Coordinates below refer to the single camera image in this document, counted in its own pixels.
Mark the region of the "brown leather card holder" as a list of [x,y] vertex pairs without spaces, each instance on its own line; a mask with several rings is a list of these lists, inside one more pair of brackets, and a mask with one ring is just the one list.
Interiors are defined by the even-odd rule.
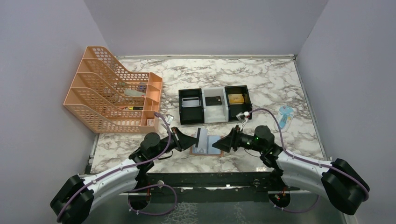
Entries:
[[204,149],[196,148],[195,145],[190,147],[189,154],[196,155],[196,156],[216,156],[216,157],[223,157],[224,152],[220,149],[214,148],[212,146],[213,143],[220,140],[222,136],[220,135],[209,135],[207,136],[207,146]]

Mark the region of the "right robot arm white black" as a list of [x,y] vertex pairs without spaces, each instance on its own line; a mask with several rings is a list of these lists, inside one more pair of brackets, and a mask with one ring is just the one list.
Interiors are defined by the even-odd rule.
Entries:
[[328,199],[347,215],[354,215],[368,199],[368,184],[347,161],[340,158],[321,161],[286,151],[275,143],[275,136],[267,126],[256,127],[253,135],[243,133],[236,126],[212,146],[227,153],[240,147],[259,152],[261,161],[273,168],[285,186]]

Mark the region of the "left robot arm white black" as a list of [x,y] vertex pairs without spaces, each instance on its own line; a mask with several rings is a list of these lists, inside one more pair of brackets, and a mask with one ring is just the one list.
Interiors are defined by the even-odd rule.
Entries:
[[62,224],[80,224],[106,200],[127,191],[149,188],[146,173],[154,166],[154,160],[173,149],[180,152],[197,144],[198,139],[183,134],[172,127],[168,136],[146,134],[140,146],[121,164],[99,174],[70,177],[50,202]]

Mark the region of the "silver VIP card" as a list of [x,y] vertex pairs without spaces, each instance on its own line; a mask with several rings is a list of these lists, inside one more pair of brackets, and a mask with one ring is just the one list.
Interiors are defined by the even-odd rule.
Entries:
[[208,148],[207,148],[207,146],[205,146],[205,147],[194,147],[193,150],[192,150],[192,154],[199,154],[199,155],[208,154]]

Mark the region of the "silver magnetic stripe card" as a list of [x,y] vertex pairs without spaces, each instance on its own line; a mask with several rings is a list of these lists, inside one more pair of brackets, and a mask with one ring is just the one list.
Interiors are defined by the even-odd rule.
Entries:
[[206,128],[199,127],[197,130],[196,138],[196,148],[207,148],[208,130]]

